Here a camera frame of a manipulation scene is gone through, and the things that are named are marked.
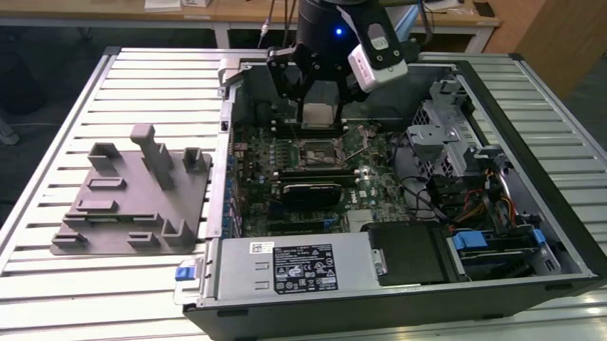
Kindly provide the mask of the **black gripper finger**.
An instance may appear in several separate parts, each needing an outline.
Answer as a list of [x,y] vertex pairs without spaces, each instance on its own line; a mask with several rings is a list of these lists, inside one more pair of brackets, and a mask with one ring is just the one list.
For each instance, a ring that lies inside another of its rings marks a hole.
[[334,65],[332,82],[337,88],[337,105],[333,121],[340,123],[344,106],[352,102],[362,102],[365,100],[365,93],[360,89],[350,67]]
[[[281,98],[296,102],[296,122],[302,123],[304,116],[304,97],[309,90],[306,76],[304,72],[305,59],[309,57],[309,49],[301,44],[288,48],[272,47],[266,52],[266,69],[270,73],[270,79],[274,89]],[[286,76],[289,64],[297,67],[298,78],[292,81]]]

